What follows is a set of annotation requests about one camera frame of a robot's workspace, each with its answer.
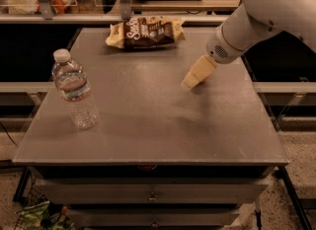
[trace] floor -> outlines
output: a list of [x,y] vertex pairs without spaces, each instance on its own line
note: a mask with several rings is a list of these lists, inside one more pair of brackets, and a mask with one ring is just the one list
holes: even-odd
[[[21,128],[10,122],[4,124],[12,139],[21,141],[23,138]],[[286,169],[298,196],[316,197],[316,120],[288,118],[283,122],[279,136],[290,156],[291,161]],[[11,159],[16,148],[3,127],[0,127],[0,160]],[[15,212],[21,206],[12,199],[21,173],[21,169],[0,170],[0,230],[16,229],[18,216]],[[275,172],[268,176],[268,181],[269,186],[261,195],[262,229],[304,230],[283,181],[277,178]],[[240,211],[239,218],[224,230],[258,229],[254,213],[255,204],[243,205]],[[316,210],[307,210],[306,213],[313,229],[316,229]]]

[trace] drawer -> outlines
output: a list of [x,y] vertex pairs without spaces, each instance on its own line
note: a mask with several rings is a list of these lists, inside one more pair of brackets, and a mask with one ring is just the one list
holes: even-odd
[[232,224],[238,215],[235,209],[215,208],[69,209],[67,212],[77,227],[224,226]]
[[105,180],[38,180],[37,189],[56,204],[252,203],[265,180],[195,180],[192,183],[112,183]]

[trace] white bottle cap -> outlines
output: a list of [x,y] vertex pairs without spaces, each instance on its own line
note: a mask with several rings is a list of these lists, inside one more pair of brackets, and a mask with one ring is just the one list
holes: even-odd
[[59,49],[53,53],[53,58],[56,62],[67,62],[71,58],[71,54],[67,49]]

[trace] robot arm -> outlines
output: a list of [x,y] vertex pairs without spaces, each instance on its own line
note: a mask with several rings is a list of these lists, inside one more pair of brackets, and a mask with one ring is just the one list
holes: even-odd
[[243,0],[206,44],[218,63],[230,63],[259,41],[286,31],[316,52],[316,0]]

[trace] water bottle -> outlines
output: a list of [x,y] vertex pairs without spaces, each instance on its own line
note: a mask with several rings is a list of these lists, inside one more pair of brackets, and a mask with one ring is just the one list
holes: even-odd
[[93,126],[98,121],[98,111],[83,66],[67,49],[55,51],[53,57],[53,81],[61,99],[67,103],[72,121],[82,129]]

